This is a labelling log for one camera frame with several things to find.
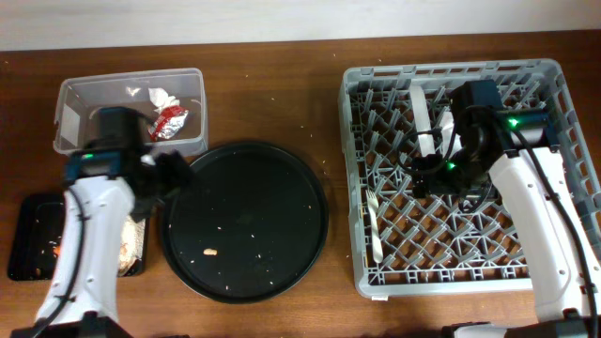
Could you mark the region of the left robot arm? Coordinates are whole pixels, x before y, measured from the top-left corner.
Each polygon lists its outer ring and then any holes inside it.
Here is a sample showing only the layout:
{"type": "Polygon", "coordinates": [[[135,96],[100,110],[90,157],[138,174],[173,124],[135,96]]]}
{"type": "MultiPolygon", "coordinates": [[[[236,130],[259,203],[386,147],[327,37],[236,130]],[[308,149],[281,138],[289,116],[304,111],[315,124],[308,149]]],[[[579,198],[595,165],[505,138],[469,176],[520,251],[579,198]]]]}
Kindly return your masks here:
{"type": "Polygon", "coordinates": [[[153,155],[144,115],[126,107],[97,112],[98,137],[69,155],[65,225],[51,286],[35,323],[14,337],[126,337],[118,323],[116,282],[127,219],[148,217],[193,172],[176,151],[153,155]]]}

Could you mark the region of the pile of peanut shells and rice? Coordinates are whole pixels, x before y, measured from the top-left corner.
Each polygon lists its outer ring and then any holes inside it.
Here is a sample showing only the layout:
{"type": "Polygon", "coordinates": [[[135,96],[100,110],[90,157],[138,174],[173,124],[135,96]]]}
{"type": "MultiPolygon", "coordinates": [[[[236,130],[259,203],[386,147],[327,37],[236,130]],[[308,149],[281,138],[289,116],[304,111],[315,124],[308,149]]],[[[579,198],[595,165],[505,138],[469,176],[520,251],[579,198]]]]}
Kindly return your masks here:
{"type": "Polygon", "coordinates": [[[121,232],[121,245],[118,258],[118,277],[130,277],[140,274],[144,269],[146,224],[135,222],[128,217],[121,232]]]}

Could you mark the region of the white tissue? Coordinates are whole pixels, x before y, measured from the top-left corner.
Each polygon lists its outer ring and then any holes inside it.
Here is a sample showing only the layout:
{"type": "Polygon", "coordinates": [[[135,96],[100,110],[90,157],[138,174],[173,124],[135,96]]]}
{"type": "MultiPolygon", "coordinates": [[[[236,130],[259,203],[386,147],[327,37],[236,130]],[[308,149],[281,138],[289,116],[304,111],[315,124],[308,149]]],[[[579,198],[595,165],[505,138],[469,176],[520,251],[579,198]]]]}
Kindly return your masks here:
{"type": "Polygon", "coordinates": [[[149,88],[148,95],[151,103],[155,106],[155,112],[157,114],[160,114],[165,108],[180,104],[180,101],[175,96],[170,96],[160,87],[149,88]]]}

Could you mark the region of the white plastic fork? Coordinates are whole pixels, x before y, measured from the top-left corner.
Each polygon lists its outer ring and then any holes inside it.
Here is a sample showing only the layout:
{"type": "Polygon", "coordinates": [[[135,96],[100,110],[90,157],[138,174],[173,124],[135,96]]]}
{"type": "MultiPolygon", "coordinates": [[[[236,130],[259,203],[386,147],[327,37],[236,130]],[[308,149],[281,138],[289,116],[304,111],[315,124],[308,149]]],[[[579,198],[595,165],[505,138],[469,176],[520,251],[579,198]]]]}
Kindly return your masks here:
{"type": "Polygon", "coordinates": [[[368,213],[371,222],[371,241],[372,241],[372,255],[374,261],[379,264],[383,260],[383,249],[381,244],[381,239],[378,231],[378,218],[377,211],[379,207],[378,199],[374,192],[371,190],[367,190],[366,194],[366,202],[368,207],[368,213]]]}

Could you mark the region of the red foil snack wrapper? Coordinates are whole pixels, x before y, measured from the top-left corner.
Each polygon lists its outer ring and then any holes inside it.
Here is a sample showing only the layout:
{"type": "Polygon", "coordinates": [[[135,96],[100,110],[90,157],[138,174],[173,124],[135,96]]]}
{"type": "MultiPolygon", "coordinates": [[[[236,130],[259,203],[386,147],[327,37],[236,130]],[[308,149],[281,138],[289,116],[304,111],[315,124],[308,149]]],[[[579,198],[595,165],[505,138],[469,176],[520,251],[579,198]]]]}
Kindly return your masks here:
{"type": "Polygon", "coordinates": [[[162,109],[159,117],[148,128],[150,140],[168,140],[173,138],[185,125],[189,111],[179,105],[162,109]]]}

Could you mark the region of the grey plate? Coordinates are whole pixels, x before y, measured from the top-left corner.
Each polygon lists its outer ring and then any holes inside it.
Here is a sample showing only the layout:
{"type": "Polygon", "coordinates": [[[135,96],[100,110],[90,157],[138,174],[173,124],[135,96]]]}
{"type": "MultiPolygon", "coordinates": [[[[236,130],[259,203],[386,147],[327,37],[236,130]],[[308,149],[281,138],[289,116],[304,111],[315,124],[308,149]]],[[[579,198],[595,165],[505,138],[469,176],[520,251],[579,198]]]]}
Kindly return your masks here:
{"type": "Polygon", "coordinates": [[[409,96],[415,129],[419,133],[417,141],[421,155],[425,157],[434,154],[435,142],[433,136],[429,134],[432,128],[425,93],[420,86],[412,84],[409,87],[409,96]]]}

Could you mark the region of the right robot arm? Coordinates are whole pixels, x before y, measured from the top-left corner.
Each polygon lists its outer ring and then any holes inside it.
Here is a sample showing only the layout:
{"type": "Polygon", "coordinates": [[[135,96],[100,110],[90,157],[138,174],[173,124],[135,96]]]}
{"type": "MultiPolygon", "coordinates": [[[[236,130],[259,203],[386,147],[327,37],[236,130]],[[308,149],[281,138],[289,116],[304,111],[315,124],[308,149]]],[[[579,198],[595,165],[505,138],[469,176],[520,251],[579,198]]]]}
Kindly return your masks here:
{"type": "Polygon", "coordinates": [[[600,265],[567,187],[558,133],[544,108],[504,108],[492,80],[469,81],[450,95],[454,127],[441,153],[412,160],[413,194],[475,196],[490,188],[516,228],[532,282],[537,323],[484,322],[443,328],[445,337],[597,337],[600,265]]]}

